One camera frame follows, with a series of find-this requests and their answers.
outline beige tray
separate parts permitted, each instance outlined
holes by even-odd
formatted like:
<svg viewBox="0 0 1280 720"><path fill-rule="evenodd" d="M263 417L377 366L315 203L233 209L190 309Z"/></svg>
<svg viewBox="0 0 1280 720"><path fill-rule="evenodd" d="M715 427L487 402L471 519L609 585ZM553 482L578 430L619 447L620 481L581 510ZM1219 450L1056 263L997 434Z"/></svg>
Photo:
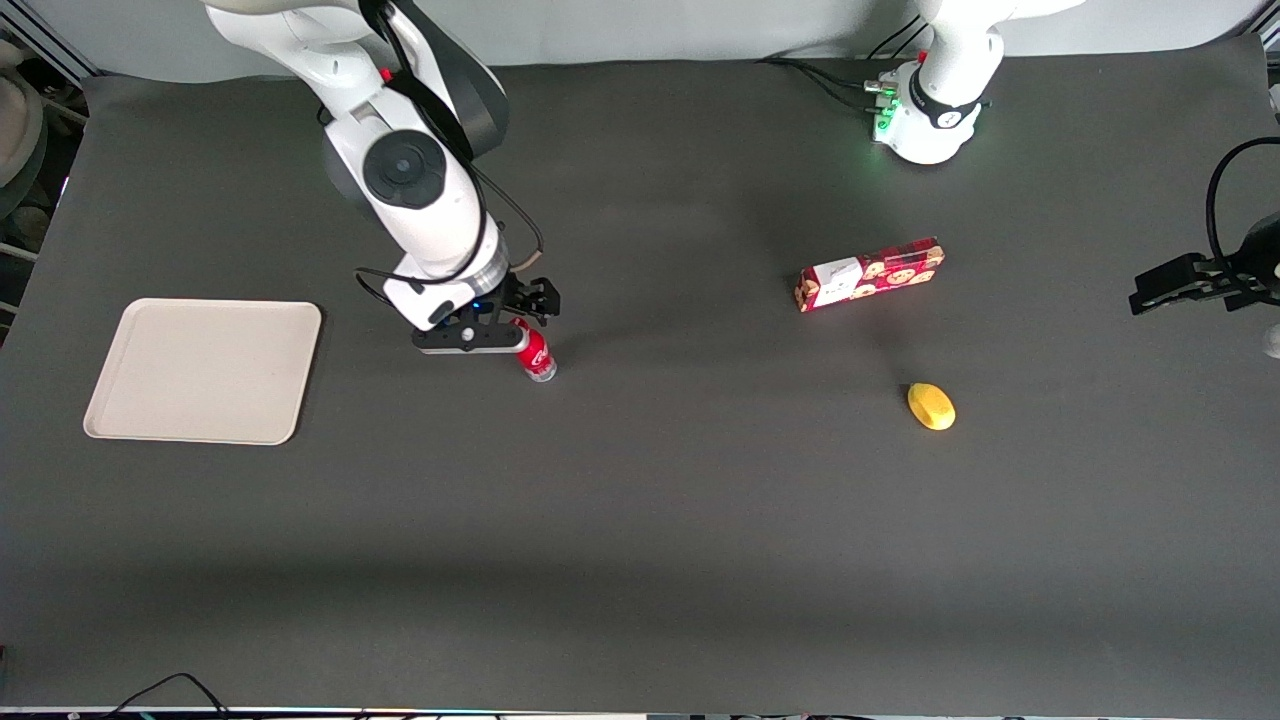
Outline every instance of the beige tray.
<svg viewBox="0 0 1280 720"><path fill-rule="evenodd" d="M96 438L280 445L298 423L320 309L143 297L124 309L84 411Z"/></svg>

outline white wall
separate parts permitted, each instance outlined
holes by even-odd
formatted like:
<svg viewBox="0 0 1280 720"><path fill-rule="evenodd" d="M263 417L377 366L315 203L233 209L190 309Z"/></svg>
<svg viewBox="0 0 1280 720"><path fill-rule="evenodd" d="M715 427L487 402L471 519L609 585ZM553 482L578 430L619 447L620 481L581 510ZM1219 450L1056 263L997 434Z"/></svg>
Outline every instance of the white wall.
<svg viewBox="0 0 1280 720"><path fill-rule="evenodd" d="M815 44L805 54L845 55L870 50L914 15L905 0L417 1L495 65L759 58ZM279 72L224 42L198 0L26 3L105 70L180 82ZM1170 50L1220 37L1265 3L1088 0L1001 31L1010 55Z"/></svg>

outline black cable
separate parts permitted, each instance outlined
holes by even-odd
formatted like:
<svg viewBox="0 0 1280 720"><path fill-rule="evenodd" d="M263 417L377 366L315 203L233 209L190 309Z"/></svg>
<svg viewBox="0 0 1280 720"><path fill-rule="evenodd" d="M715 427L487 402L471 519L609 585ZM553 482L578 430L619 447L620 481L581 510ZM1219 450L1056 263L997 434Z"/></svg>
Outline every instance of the black cable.
<svg viewBox="0 0 1280 720"><path fill-rule="evenodd" d="M365 278L361 277L361 269L360 268L357 268L357 269L355 269L352 272L356 275L356 283L358 283L360 287L365 288L365 292L367 292L369 295L372 295L374 299L378 300L379 302L381 302L383 305L387 305L388 307L396 307L394 305L392 305L392 301L385 295L378 292L376 290L374 290L374 287L371 284L369 284L369 283L365 282Z"/></svg>
<svg viewBox="0 0 1280 720"><path fill-rule="evenodd" d="M911 18L911 22L909 22L905 26L900 27L897 29L897 32L895 32L893 35L891 35L891 36L886 37L884 40L882 40L881 44L877 45L874 50L872 50L870 53L867 54L867 59L870 60L870 59L876 58L876 54L879 53L882 47L884 47L886 45L888 45L890 42L892 42L895 37L897 37L897 36L902 35L904 32L906 32L908 29L910 29L911 26L914 26L915 20L918 20L918 19L920 19L920 15L915 15L914 18ZM919 33L920 33L920 31L915 31L915 35L919 35Z"/></svg>
<svg viewBox="0 0 1280 720"><path fill-rule="evenodd" d="M902 35L904 32L906 32L908 29L910 29L911 26L914 26L916 23L916 20L919 20L919 19L920 19L920 15L915 15L914 18L911 18L910 22L908 22L905 26L900 27L897 29L897 32L895 32L893 35L891 35L891 36L886 37L884 40L882 40L879 45L877 45L870 53L867 54L867 59L870 60L872 58L874 58L876 53L879 53L879 50L882 47L884 47L886 45L888 45L895 37L897 37L897 36ZM911 35L911 37L906 38L906 42L902 44L902 47L906 47L906 45L910 45L910 42L913 40L915 40L920 35L920 32L923 32L924 28L927 28L927 27L929 27L928 23L920 26L920 28L916 29L915 33ZM899 53L901 53L902 47L899 47L897 51L893 53L893 55L896 56ZM861 90L863 88L863 83L861 82L844 79L840 76L836 76L836 74L833 74L831 72L827 72L827 70L824 70L824 69L814 65L813 63L806 63L804 60L797 60L795 58L785 58L782 53L776 53L773 55L768 55L768 56L760 58L759 60L756 60L756 63L764 63L764 64L769 64L769 65L785 65L785 67L788 67L788 68L795 68L795 69L800 70L801 73L804 73L805 77L808 77L809 79L812 79L818 87L822 88L823 92L827 94L827 96L829 96L836 102L840 102L841 105L844 105L846 108L851 108L854 110L863 110L864 109L863 105L852 102L852 101L850 101L846 97L842 97L841 95L838 95L835 90L832 90L831 87L828 87L822 81L827 81L827 82L829 82L832 85L838 86L838 87L847 87L847 88L852 88L852 90Z"/></svg>
<svg viewBox="0 0 1280 720"><path fill-rule="evenodd" d="M782 58L782 56L778 56L778 55L769 55L768 58L760 58L759 60L756 60L756 63L764 63L767 65L786 65L788 68L796 68L797 70L801 70L801 72L808 70L810 73L814 73L814 74L819 76L820 78L826 79L827 82L831 82L833 85L838 85L841 87L854 87L854 88L858 88L858 90L861 90L861 87L863 87L863 83L860 83L860 82L854 82L854 81L844 79L840 76L832 74L832 73L829 73L829 72L819 68L818 65L814 65L813 63L806 63L804 60L797 60L795 58Z"/></svg>
<svg viewBox="0 0 1280 720"><path fill-rule="evenodd" d="M911 37L906 38L906 42L904 42L904 44L901 44L901 45L897 46L897 50L893 51L893 54L891 55L891 58L897 58L899 55L901 55L902 50L906 50L906 46L910 45L913 40L915 40L916 37L919 37L920 33L924 32L924 28L927 28L927 27L929 27L929 23L924 23L915 32L913 32Z"/></svg>
<svg viewBox="0 0 1280 720"><path fill-rule="evenodd" d="M842 97L838 92L836 92L831 87L827 87L827 85L824 82L822 82L822 77L820 76L813 74L813 73L810 73L809 70L806 70L804 68L796 68L796 69L800 70L800 73L804 74L804 77L812 79L814 82L814 85L817 85L818 87L820 87L822 91L826 92L827 96L831 97L832 100L835 100L836 102L840 102L845 108L851 108L851 109L859 110L859 111L863 110L863 105L859 105L859 104L854 102L852 100L849 100L847 97Z"/></svg>
<svg viewBox="0 0 1280 720"><path fill-rule="evenodd" d="M396 54L396 61L399 63L402 72L413 72L413 65L408 64L408 54L404 53L404 46L401 45L399 36L392 31L390 24L387 22L387 15L383 13L374 13L374 19L378 20L378 26L374 29L381 35L388 44L392 46L392 53Z"/></svg>
<svg viewBox="0 0 1280 720"><path fill-rule="evenodd" d="M1208 231L1208 249L1213 252L1213 261L1222 268L1224 273L1226 273L1226 278L1231 283L1231 287L1254 302L1280 306L1280 299L1253 290L1248 283L1240 279L1240 275L1231 270L1230 264L1226 261L1226 256L1222 254L1222 245L1217 240L1217 184L1221 182L1222 173L1226 172L1226 167L1231 164L1231 160L1234 160L1236 155L1244 152L1249 147L1257 147L1258 145L1280 145L1280 137L1254 137L1253 140L1236 145L1217 161L1217 167L1213 168L1213 174L1208 178L1208 191L1204 193L1204 225Z"/></svg>
<svg viewBox="0 0 1280 720"><path fill-rule="evenodd" d="M507 195L507 191L503 190L502 186L489 179L489 176L484 174L480 170L480 168L472 168L472 170L475 170L475 174L480 177L480 182L485 183L486 186L489 186L490 190L497 192L498 197L502 197L502 201L506 202L507 206L509 206L512 210L515 210L516 214L520 215L520 219L524 220L526 225L529 225L529 231L534 233L534 246L536 250L534 250L534 254L530 254L527 259L525 259L522 263L517 265L518 269L527 268L529 265L532 264L534 260L538 259L539 255L543 254L543 250L545 249L541 228L539 228L538 223L534 222L534 218L531 218L529 213L526 213L525 209L520 206L520 202L516 202L516 200L511 195Z"/></svg>
<svg viewBox="0 0 1280 720"><path fill-rule="evenodd" d="M209 698L209 702L214 706L214 710L218 711L219 717L221 717L221 720L228 720L228 716L230 715L230 710L225 705L223 705L223 701L218 700L218 696L215 696L212 693L212 691L210 691L209 688L206 688L205 684L201 683L200 680L197 680L196 676L192 675L191 673L174 673L173 675L169 675L168 678L165 678L165 679L157 682L157 683L154 683L154 684L151 684L151 685L148 685L148 687L146 687L146 688L143 688L143 689L141 689L141 691L131 694L129 697L127 697L124 700L124 702L122 702L120 705L116 705L115 710L111 710L110 712L102 715L101 717L105 719L105 717L114 717L115 715L119 715L119 712L122 710L124 710L125 707L133 705L133 702L136 700L138 700L140 697L142 697L142 696L147 694L148 692L159 688L160 685L168 683L169 680L175 680L178 678L184 678L184 679L189 680L191 684L193 684L197 688L200 688L200 692L205 693L205 697Z"/></svg>

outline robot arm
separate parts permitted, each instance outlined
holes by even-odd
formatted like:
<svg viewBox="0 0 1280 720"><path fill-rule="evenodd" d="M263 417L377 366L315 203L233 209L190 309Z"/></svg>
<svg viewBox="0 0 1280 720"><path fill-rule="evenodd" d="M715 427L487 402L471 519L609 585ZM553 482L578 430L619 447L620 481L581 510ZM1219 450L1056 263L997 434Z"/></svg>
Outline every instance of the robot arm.
<svg viewBox="0 0 1280 720"><path fill-rule="evenodd" d="M499 290L507 250L470 161L502 142L508 106L484 64L412 0L204 1L227 40L292 70L333 115L325 168L404 251L374 273L410 323L428 332ZM399 73L358 45L375 32Z"/></svg>
<svg viewBox="0 0 1280 720"><path fill-rule="evenodd" d="M928 59L906 63L868 82L879 94L882 118L873 140L913 163L950 159L973 137L979 99L1005 56L1005 41L993 26L1074 8L1084 0L916 0L933 28ZM897 92L900 86L906 92Z"/></svg>
<svg viewBox="0 0 1280 720"><path fill-rule="evenodd" d="M1222 173L1236 156L1251 147L1280 145L1280 137L1244 141L1222 156L1208 178L1204 201L1204 227L1212 258L1188 252L1134 278L1138 292L1129 296L1129 309L1142 315L1184 300L1221 297L1226 310L1239 310L1256 302L1280 306L1280 213L1258 220L1235 252L1222 252L1217 237L1217 187ZM1272 333L1280 325L1272 328ZM1274 346L1280 352L1280 345Z"/></svg>

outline gray table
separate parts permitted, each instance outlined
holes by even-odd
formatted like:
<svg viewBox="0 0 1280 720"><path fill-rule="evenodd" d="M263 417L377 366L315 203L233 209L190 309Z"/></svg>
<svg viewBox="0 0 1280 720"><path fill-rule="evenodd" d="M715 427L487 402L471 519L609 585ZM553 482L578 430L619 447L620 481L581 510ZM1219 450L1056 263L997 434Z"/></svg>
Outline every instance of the gray table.
<svg viewBox="0 0 1280 720"><path fill-rule="evenodd" d="M1276 132L1256 40L1009 60L942 168L782 68L502 77L483 167L549 238L548 386L419 355L356 288L397 251L301 85L90 85L0 351L0 705L189 670L244 706L1275 715L1280 315L1125 301ZM1267 152L1224 183L1233 247L1276 209ZM792 306L800 266L927 234L934 282ZM141 296L323 306L297 436L86 438Z"/></svg>

